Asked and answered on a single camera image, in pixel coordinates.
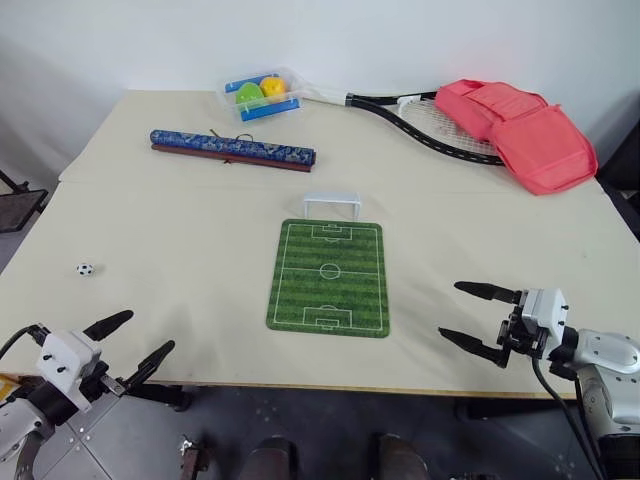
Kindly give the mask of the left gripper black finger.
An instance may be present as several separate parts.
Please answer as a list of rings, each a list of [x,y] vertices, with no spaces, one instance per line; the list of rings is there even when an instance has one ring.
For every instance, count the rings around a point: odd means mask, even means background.
[[[83,334],[92,341],[102,341],[114,333],[120,326],[128,322],[133,316],[134,312],[132,310],[118,312],[90,325],[83,331]]]
[[[144,358],[138,364],[137,370],[131,376],[121,381],[121,385],[125,389],[133,389],[134,387],[142,385],[158,370],[164,359],[174,350],[174,348],[174,340],[166,341],[163,345]]]

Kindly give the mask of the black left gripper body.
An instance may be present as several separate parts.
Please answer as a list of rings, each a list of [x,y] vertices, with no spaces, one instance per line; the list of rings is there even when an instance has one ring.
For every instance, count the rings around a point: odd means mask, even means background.
[[[89,404],[97,401],[103,394],[111,393],[120,397],[127,392],[124,381],[112,378],[108,370],[109,365],[102,360],[82,370],[79,391]]]

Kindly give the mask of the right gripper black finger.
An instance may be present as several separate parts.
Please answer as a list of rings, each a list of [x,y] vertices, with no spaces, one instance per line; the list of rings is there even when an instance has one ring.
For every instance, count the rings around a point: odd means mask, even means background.
[[[507,304],[518,305],[521,299],[520,290],[510,290],[490,283],[457,281],[454,287],[470,295],[484,300],[497,300]]]
[[[464,351],[488,360],[500,368],[507,366],[509,359],[509,352],[507,350],[491,348],[485,345],[480,339],[463,332],[442,327],[439,327],[438,331],[442,337],[451,341]]]

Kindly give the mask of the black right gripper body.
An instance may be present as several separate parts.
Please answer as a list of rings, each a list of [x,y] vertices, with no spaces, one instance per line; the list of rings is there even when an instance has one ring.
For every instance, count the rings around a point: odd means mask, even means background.
[[[519,303],[501,324],[497,343],[502,347],[501,361],[508,361],[516,352],[540,360],[548,338],[548,329],[540,326],[534,307],[540,290],[521,292]]]

